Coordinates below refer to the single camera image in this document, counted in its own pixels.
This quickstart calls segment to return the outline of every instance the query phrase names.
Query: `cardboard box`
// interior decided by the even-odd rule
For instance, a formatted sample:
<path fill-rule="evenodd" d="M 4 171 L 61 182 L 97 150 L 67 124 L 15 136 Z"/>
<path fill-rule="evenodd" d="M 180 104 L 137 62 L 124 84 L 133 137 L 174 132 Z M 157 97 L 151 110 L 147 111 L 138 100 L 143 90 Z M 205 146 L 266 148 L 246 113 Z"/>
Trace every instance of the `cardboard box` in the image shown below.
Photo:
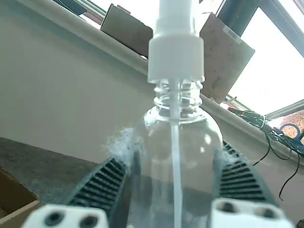
<path fill-rule="evenodd" d="M 20 228 L 38 204 L 34 193 L 0 169 L 0 228 Z"/>
<path fill-rule="evenodd" d="M 199 35 L 205 46 L 206 81 L 202 93 L 221 103 L 255 50 L 212 13 Z"/>
<path fill-rule="evenodd" d="M 125 10 L 111 4 L 100 30 L 139 55 L 148 56 L 149 40 L 153 37 L 153 30 Z"/>

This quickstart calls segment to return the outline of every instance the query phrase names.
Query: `gray surface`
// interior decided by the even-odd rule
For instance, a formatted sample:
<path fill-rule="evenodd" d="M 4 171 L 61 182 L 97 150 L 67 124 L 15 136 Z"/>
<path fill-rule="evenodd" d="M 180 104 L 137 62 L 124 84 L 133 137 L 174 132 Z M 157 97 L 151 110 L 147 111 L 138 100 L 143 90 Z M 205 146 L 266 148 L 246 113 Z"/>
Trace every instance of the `gray surface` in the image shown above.
<path fill-rule="evenodd" d="M 62 203 L 96 165 L 0 138 L 0 166 L 35 192 L 41 205 Z"/>

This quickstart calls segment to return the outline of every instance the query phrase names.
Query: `white plastic tube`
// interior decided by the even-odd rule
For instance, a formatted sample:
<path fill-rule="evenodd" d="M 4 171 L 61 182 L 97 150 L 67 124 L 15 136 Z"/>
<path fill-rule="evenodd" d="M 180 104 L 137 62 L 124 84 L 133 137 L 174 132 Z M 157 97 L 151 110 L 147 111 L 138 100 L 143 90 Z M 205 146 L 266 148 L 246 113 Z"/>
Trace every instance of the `white plastic tube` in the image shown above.
<path fill-rule="evenodd" d="M 171 154 L 173 166 L 173 194 L 174 194 L 174 228 L 181 228 L 182 216 L 182 188 L 181 188 L 181 159 L 179 140 L 180 119 L 180 84 L 176 80 L 170 82 L 170 113 L 171 113 Z"/>

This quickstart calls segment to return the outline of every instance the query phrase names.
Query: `electrical cable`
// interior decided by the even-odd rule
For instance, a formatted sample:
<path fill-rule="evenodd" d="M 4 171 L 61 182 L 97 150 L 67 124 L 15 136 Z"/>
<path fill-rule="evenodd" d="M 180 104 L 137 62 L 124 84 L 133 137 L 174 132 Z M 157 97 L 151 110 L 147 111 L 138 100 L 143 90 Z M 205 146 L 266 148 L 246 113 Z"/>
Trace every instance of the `electrical cable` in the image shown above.
<path fill-rule="evenodd" d="M 300 166 L 300 155 L 303 156 L 303 154 L 297 150 L 297 148 L 295 148 L 291 143 L 290 143 L 290 139 L 288 136 L 286 136 L 283 132 L 276 131 L 273 128 L 270 128 L 266 123 L 268 119 L 268 117 L 266 115 L 259 115 L 253 111 L 240 111 L 240 110 L 236 110 L 236 109 L 230 109 L 231 112 L 233 112 L 234 114 L 236 114 L 237 116 L 241 117 L 242 119 L 244 119 L 245 121 L 249 122 L 250 124 L 252 124 L 253 126 L 259 128 L 261 131 L 263 131 L 263 133 L 265 134 L 267 143 L 268 143 L 268 149 L 266 154 L 260 158 L 258 161 L 256 161 L 253 166 L 256 166 L 258 163 L 260 163 L 270 152 L 270 150 L 281 160 L 288 160 L 290 159 L 291 155 L 292 155 L 292 150 L 294 150 L 297 153 L 298 156 L 298 162 L 297 162 L 297 167 L 295 172 L 284 182 L 284 184 L 282 185 L 280 192 L 279 192 L 279 199 L 284 202 L 283 198 L 281 197 L 282 192 L 284 190 L 284 187 L 286 186 L 286 184 L 297 174 L 298 170 L 299 170 L 299 166 Z M 288 156 L 281 157 L 271 146 L 271 142 L 270 139 L 277 142 L 282 143 L 283 145 L 289 147 L 290 149 L 290 153 Z"/>
<path fill-rule="evenodd" d="M 283 186 L 281 187 L 281 190 L 280 190 L 280 192 L 279 192 L 279 198 L 280 198 L 280 200 L 282 201 L 282 202 L 284 202 L 284 200 L 283 200 L 283 198 L 281 197 L 281 194 L 282 194 L 282 192 L 283 192 L 283 189 L 284 189 L 284 187 L 285 187 L 285 185 L 298 173 L 298 170 L 299 170 L 299 166 L 300 166 L 300 153 L 297 153 L 297 155 L 298 155 L 298 164 L 297 164 L 297 166 L 296 166 L 296 170 L 295 170 L 295 172 L 294 172 L 294 174 L 293 175 L 291 175 L 286 181 L 285 181 L 285 183 L 283 184 Z"/>
<path fill-rule="evenodd" d="M 269 151 L 270 151 L 270 144 L 268 144 L 268 150 L 267 150 L 266 154 L 260 160 L 256 161 L 253 164 L 253 166 L 257 165 L 260 161 L 262 161 L 269 154 Z"/>

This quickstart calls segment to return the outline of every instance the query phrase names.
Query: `black wire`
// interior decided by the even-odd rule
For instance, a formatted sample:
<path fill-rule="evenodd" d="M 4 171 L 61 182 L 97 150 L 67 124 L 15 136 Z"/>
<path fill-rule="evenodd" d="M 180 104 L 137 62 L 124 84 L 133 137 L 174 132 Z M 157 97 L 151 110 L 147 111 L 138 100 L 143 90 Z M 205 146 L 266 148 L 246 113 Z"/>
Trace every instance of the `black wire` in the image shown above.
<path fill-rule="evenodd" d="M 253 164 L 253 166 L 255 166 L 255 165 L 257 165 L 259 162 L 261 162 L 261 161 L 269 154 L 270 149 L 272 150 L 272 152 L 273 152 L 279 159 L 285 160 L 285 161 L 288 160 L 288 159 L 290 159 L 290 157 L 291 157 L 291 155 L 292 155 L 292 150 L 293 150 L 293 149 L 296 151 L 297 156 L 298 156 L 298 163 L 297 163 L 296 170 L 295 170 L 295 172 L 294 172 L 294 173 L 293 173 L 293 174 L 284 182 L 284 184 L 282 185 L 281 190 L 280 190 L 280 192 L 279 192 L 279 198 L 280 198 L 280 200 L 281 200 L 282 202 L 284 202 L 284 200 L 283 200 L 283 198 L 281 197 L 281 195 L 282 195 L 283 189 L 284 189 L 284 187 L 286 186 L 286 184 L 287 184 L 287 183 L 288 183 L 288 182 L 289 182 L 289 181 L 298 173 L 299 166 L 300 166 L 300 152 L 299 152 L 296 148 L 294 148 L 294 147 L 292 146 L 292 144 L 289 142 L 288 137 L 287 137 L 285 134 L 277 134 L 276 132 L 273 132 L 273 131 L 266 132 L 266 129 L 267 129 L 267 128 L 265 128 L 265 120 L 268 119 L 267 116 L 260 116 L 260 118 L 263 118 L 263 120 L 261 120 L 260 118 L 250 118 L 250 119 L 248 119 L 248 117 L 245 116 L 245 115 L 242 115 L 241 118 L 243 118 L 244 120 L 248 121 L 248 122 L 251 123 L 252 125 L 254 125 L 254 126 L 260 128 L 260 130 L 264 132 L 265 137 L 266 137 L 266 140 L 267 140 L 267 142 L 268 142 L 268 150 L 267 150 L 266 154 L 265 154 L 262 158 L 260 158 L 258 161 L 256 161 L 256 162 Z M 270 139 L 269 139 L 269 138 L 271 138 L 272 140 L 275 140 L 275 141 L 279 141 L 280 143 L 284 144 L 285 146 L 288 146 L 289 149 L 290 149 L 289 155 L 286 156 L 285 158 L 279 156 L 279 155 L 275 152 L 275 150 L 272 148 L 271 142 L 270 142 Z"/>
<path fill-rule="evenodd" d="M 262 160 L 269 154 L 269 151 L 270 151 L 270 144 L 268 143 L 268 150 L 267 150 L 266 154 L 265 154 L 260 160 L 256 161 L 256 162 L 253 164 L 253 166 L 257 165 L 260 161 L 262 161 Z"/>
<path fill-rule="evenodd" d="M 279 193 L 279 198 L 280 198 L 280 200 L 282 201 L 282 202 L 284 202 L 284 200 L 283 200 L 283 198 L 281 197 L 281 194 L 282 194 L 282 192 L 283 192 L 283 189 L 284 189 L 284 187 L 285 187 L 285 185 L 297 174 L 297 172 L 298 172 L 298 170 L 299 170 L 299 166 L 300 166 L 300 154 L 297 152 L 297 155 L 298 155 L 298 164 L 297 164 L 297 166 L 296 166 L 296 170 L 295 170 L 295 172 L 294 172 L 294 174 L 293 175 L 291 175 L 290 176 L 290 178 L 288 178 L 286 181 L 285 181 L 285 183 L 283 184 L 283 186 L 282 186 L 282 188 L 281 188 L 281 190 L 280 190 L 280 193 Z"/>

